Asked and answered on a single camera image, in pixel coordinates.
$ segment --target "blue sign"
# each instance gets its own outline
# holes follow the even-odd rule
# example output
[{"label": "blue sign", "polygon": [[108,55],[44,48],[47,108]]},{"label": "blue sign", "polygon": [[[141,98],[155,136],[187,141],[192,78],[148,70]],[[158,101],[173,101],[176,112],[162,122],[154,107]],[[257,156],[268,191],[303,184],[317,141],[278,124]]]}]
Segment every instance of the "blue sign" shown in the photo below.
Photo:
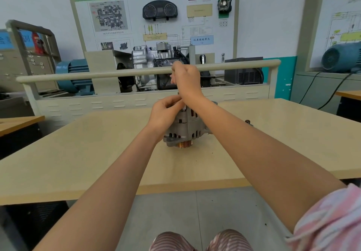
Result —
[{"label": "blue sign", "polygon": [[191,36],[191,44],[198,45],[213,45],[213,36]]},{"label": "blue sign", "polygon": [[[34,48],[33,40],[31,39],[31,31],[29,30],[21,30],[21,36],[23,38],[24,44],[26,48]],[[11,43],[10,36],[6,31],[0,32],[0,50],[8,50],[13,49],[14,46]]]}]

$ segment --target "forearm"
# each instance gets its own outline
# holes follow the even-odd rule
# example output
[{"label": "forearm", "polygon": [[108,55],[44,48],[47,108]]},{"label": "forearm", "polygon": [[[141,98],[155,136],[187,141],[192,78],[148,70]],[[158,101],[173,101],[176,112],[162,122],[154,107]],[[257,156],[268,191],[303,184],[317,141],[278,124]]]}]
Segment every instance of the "forearm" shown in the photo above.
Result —
[{"label": "forearm", "polygon": [[35,250],[115,250],[156,139],[144,128]]},{"label": "forearm", "polygon": [[190,107],[290,231],[318,200],[345,187],[313,161],[208,99]]}]

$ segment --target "striped pants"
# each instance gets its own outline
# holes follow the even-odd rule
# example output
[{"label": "striped pants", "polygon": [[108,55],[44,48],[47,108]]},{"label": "striped pants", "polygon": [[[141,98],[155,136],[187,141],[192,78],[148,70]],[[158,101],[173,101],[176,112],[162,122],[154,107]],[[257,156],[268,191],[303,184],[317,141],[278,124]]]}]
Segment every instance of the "striped pants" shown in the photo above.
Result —
[{"label": "striped pants", "polygon": [[[149,251],[197,251],[182,235],[164,232],[156,237]],[[206,251],[253,251],[246,238],[236,230],[217,234]]]}]

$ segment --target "pink striped sleeve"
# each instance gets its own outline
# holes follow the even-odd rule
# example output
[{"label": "pink striped sleeve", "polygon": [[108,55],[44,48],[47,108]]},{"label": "pink striped sleeve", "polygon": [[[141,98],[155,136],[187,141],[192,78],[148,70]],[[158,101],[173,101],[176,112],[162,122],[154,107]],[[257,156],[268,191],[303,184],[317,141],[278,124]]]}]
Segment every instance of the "pink striped sleeve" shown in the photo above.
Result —
[{"label": "pink striped sleeve", "polygon": [[305,213],[286,241],[295,251],[361,251],[361,189],[350,184],[328,194]]}]

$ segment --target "teal wall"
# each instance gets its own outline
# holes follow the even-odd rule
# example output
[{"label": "teal wall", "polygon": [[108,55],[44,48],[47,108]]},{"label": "teal wall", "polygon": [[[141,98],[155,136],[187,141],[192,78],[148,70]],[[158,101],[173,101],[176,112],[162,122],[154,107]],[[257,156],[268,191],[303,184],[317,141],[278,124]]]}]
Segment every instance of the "teal wall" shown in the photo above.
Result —
[{"label": "teal wall", "polygon": [[[295,73],[297,56],[275,57],[265,59],[280,59],[281,65],[278,67],[277,85],[275,98],[289,100],[291,98],[292,82]],[[268,68],[262,69],[265,79],[268,78]]]}]

